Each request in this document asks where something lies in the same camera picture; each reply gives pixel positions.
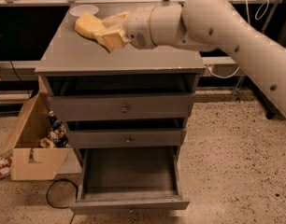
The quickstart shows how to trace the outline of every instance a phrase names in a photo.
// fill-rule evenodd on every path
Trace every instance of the table top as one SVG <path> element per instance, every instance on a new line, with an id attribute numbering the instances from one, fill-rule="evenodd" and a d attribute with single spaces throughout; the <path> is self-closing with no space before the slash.
<path id="1" fill-rule="evenodd" d="M 97 6 L 99 12 L 96 16 L 103 18 L 132 10 L 140 5 L 128 7 L 119 4 L 111 6 L 98 4 Z M 72 16 L 68 10 L 36 69 L 37 73 L 50 76 L 76 74 L 86 76 L 92 74 L 202 73 L 204 70 L 202 58 L 197 51 L 168 46 L 136 49 L 128 44 L 124 49 L 114 49 L 109 53 L 94 41 L 77 34 L 74 29 L 76 19 L 77 17 Z"/>

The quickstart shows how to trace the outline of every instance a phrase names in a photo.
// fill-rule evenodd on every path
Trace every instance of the white robotic arm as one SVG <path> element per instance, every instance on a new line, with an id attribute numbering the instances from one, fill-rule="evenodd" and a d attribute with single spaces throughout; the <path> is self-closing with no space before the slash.
<path id="1" fill-rule="evenodd" d="M 252 28 L 227 0 L 143 7 L 129 15 L 124 30 L 139 49 L 224 51 L 286 117 L 286 49 Z"/>

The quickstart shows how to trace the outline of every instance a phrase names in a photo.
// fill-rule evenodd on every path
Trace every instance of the drawer knob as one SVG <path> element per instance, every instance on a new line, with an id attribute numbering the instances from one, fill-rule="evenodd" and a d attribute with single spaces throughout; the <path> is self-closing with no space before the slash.
<path id="1" fill-rule="evenodd" d="M 124 105 L 122 107 L 122 113 L 127 113 L 128 112 L 128 107 L 126 105 Z"/>

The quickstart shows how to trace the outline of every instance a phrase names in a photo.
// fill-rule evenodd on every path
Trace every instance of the speckled floor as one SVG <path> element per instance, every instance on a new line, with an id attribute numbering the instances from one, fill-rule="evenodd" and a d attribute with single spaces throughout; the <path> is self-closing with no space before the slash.
<path id="1" fill-rule="evenodd" d="M 286 120 L 265 118 L 250 91 L 236 103 L 229 92 L 198 92 L 179 157 L 185 211 L 76 216 L 77 223 L 286 223 Z M 0 146 L 15 117 L 0 118 Z M 58 176 L 78 181 L 78 175 Z M 49 207 L 50 181 L 0 180 L 0 223 L 68 224 L 69 209 Z M 74 200 L 68 184 L 51 198 Z"/>

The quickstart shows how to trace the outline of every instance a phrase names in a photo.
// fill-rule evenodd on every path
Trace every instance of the cabinet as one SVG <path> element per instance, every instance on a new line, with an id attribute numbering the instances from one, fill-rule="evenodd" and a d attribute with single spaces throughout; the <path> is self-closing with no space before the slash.
<path id="1" fill-rule="evenodd" d="M 74 20 L 67 13 L 36 69 L 70 144 L 85 150 L 71 209 L 185 209 L 178 155 L 204 71 L 199 53 L 126 46 L 109 54 L 77 35 Z"/>

